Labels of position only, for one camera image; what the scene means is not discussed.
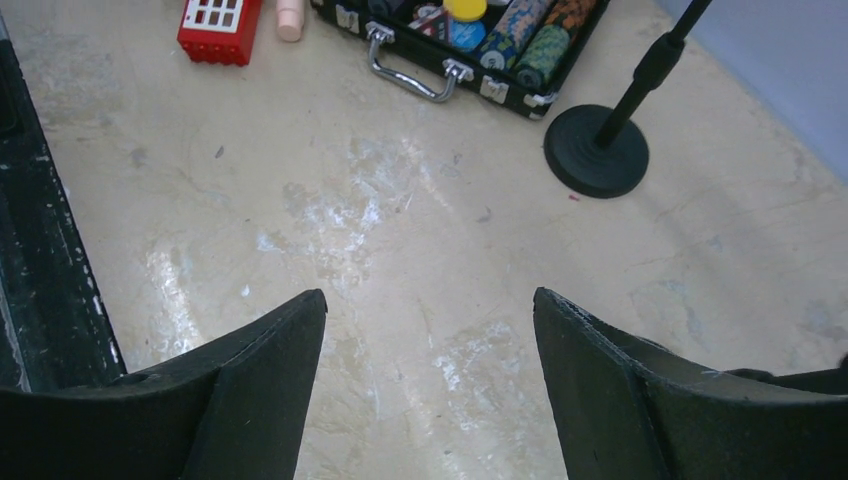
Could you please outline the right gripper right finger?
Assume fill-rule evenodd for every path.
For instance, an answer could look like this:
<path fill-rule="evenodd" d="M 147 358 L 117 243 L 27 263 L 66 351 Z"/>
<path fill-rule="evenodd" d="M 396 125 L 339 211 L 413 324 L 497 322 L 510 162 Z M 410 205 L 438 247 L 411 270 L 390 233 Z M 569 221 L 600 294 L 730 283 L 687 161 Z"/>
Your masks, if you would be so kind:
<path fill-rule="evenodd" d="M 538 353 L 571 479 L 843 479 L 847 367 L 715 370 L 533 298 Z"/>

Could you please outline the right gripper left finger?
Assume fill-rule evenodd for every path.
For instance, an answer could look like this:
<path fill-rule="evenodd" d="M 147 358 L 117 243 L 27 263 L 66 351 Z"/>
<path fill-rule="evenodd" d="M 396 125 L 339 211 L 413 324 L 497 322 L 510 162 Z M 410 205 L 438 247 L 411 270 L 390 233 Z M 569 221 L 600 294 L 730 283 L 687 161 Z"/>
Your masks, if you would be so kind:
<path fill-rule="evenodd" d="M 290 479 L 327 316 L 306 290 L 104 386 L 1 392 L 5 479 Z"/>

